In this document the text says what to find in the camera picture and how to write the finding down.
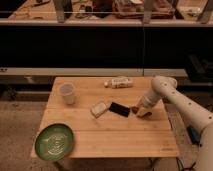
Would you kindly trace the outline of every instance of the green bowl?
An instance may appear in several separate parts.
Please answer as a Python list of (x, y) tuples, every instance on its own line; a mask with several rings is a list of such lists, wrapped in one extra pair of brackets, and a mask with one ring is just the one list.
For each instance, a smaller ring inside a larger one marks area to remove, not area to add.
[(55, 162), (68, 155), (73, 144), (74, 136), (70, 127), (57, 123), (41, 131), (36, 138), (35, 152), (42, 160)]

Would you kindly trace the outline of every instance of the white container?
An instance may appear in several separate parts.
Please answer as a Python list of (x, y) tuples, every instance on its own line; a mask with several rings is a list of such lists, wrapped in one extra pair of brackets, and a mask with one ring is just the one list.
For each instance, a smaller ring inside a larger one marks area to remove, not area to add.
[(63, 101), (66, 104), (73, 104), (75, 101), (74, 85), (71, 83), (61, 84), (58, 88), (58, 92), (61, 95)]
[(111, 87), (111, 88), (127, 88), (133, 86), (133, 79), (125, 76), (119, 76), (116, 78), (113, 78), (110, 81), (104, 82), (105, 87)]

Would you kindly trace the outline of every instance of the white cup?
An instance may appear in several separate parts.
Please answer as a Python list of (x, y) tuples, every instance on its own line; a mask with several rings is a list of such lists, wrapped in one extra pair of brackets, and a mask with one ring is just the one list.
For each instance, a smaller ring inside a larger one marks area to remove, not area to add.
[(66, 104), (73, 104), (75, 101), (74, 86), (72, 83), (63, 83), (59, 86), (58, 91)]

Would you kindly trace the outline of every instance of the concrete floor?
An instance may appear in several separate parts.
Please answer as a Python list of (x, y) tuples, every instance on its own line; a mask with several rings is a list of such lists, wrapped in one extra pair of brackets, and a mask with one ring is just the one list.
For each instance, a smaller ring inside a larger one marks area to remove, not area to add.
[[(30, 158), (48, 96), (48, 91), (20, 91), (15, 100), (10, 100), (8, 93), (3, 92), (0, 98), (0, 170), (57, 170), (51, 163)], [(197, 146), (191, 144), (185, 125), (175, 108), (171, 104), (166, 104), (166, 108), (180, 149), (179, 158), (184, 166), (188, 167), (196, 160)], [(148, 164), (149, 160), (144, 158), (75, 159), (71, 161), (70, 169), (74, 171), (141, 171), (145, 170)], [(154, 170), (177, 171), (176, 159), (163, 158)]]

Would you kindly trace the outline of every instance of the small box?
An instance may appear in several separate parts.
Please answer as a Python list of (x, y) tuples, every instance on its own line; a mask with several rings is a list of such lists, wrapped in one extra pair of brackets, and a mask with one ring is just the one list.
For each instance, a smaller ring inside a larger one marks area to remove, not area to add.
[(101, 116), (104, 112), (108, 110), (108, 106), (104, 102), (99, 102), (96, 105), (92, 106), (90, 111), (95, 118)]

